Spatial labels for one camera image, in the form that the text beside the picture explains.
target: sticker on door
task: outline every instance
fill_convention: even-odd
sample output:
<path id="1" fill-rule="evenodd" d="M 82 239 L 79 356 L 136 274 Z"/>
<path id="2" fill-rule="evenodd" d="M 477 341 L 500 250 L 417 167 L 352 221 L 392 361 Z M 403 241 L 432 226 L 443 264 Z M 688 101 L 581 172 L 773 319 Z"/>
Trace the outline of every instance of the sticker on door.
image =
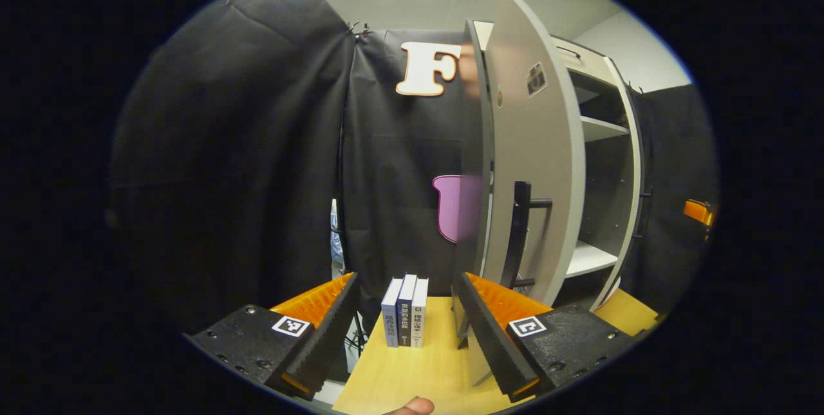
<path id="1" fill-rule="evenodd" d="M 547 78 L 544 76 L 544 66 L 541 66 L 541 61 L 538 61 L 529 69 L 529 74 L 527 74 L 527 93 L 531 97 L 544 90 L 546 86 Z"/>

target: black curtain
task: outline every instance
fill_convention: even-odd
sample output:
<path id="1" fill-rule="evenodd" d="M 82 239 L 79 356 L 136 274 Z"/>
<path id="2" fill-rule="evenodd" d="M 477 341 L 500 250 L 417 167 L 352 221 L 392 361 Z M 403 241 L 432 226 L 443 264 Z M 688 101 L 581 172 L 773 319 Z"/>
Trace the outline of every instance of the black curtain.
<path id="1" fill-rule="evenodd" d="M 133 87 L 111 208 L 121 255 L 180 331 L 330 279 L 346 29 L 324 0 L 215 0 Z"/>
<path id="2" fill-rule="evenodd" d="M 438 231 L 432 180 L 461 174 L 462 86 L 456 74 L 437 97 L 404 96 L 403 42 L 461 45 L 460 32 L 369 33 L 355 47 L 346 98 L 342 175 L 347 267 L 361 274 L 365 327 L 379 315 L 392 277 L 429 277 L 429 295 L 450 295 L 456 245 Z"/>
<path id="3" fill-rule="evenodd" d="M 621 268 L 621 289 L 669 313 L 706 251 L 707 228 L 684 215 L 688 199 L 718 206 L 718 162 L 706 106 L 697 87 L 632 92 L 641 128 L 645 182 L 635 248 Z"/>

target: book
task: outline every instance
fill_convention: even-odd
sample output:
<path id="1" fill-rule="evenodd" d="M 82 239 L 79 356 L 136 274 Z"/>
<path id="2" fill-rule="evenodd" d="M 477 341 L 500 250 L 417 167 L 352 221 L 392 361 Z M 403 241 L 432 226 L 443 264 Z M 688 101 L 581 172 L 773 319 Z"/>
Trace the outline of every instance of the book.
<path id="1" fill-rule="evenodd" d="M 393 278 L 389 282 L 386 294 L 383 295 L 383 301 L 380 302 L 380 310 L 383 312 L 383 330 L 386 332 L 386 345 L 389 347 L 398 347 L 398 319 L 395 303 L 398 300 L 401 284 L 403 284 L 402 279 Z"/>
<path id="2" fill-rule="evenodd" d="M 412 345 L 412 295 L 415 294 L 415 281 L 418 280 L 418 275 L 407 274 L 404 277 L 404 283 L 400 287 L 400 294 L 398 295 L 398 345 L 411 346 Z"/>
<path id="3" fill-rule="evenodd" d="M 429 278 L 418 278 L 415 281 L 415 294 L 412 295 L 412 347 L 424 346 L 427 291 L 429 291 Z"/>

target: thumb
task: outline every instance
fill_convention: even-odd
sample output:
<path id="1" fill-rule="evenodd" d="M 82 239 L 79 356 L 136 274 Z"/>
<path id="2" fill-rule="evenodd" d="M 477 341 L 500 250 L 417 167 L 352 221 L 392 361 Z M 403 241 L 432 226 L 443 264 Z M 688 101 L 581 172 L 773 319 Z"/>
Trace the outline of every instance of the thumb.
<path id="1" fill-rule="evenodd" d="M 400 409 L 384 413 L 383 415 L 430 415 L 435 411 L 435 404 L 427 398 L 415 396 Z"/>

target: black door handle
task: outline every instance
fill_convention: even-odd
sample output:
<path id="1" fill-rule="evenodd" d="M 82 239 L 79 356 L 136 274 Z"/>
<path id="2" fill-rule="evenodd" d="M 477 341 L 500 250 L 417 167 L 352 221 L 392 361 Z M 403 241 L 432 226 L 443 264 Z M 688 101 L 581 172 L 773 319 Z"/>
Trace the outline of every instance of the black door handle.
<path id="1" fill-rule="evenodd" d="M 579 60 L 581 59 L 581 55 L 580 55 L 580 54 L 579 54 L 579 52 L 577 52 L 577 51 L 574 51 L 574 50 L 569 50 L 568 48 L 563 48 L 562 46 L 559 46 L 559 48 L 558 48 L 558 49 L 559 49 L 559 50 L 566 50 L 566 51 L 569 51 L 569 52 L 571 52 L 571 53 L 574 53 L 574 54 L 575 54 L 575 57 L 576 57 L 577 59 L 579 59 Z"/>
<path id="2" fill-rule="evenodd" d="M 524 244 L 527 242 L 527 227 L 529 225 L 529 210 L 532 208 L 547 208 L 552 210 L 551 199 L 532 199 L 532 183 L 529 181 L 515 181 L 515 193 L 512 201 L 512 225 L 509 228 L 509 246 L 507 246 L 506 260 L 503 261 L 501 285 L 507 288 L 524 286 L 523 283 L 534 284 L 534 280 L 518 279 L 518 269 L 521 268 Z"/>

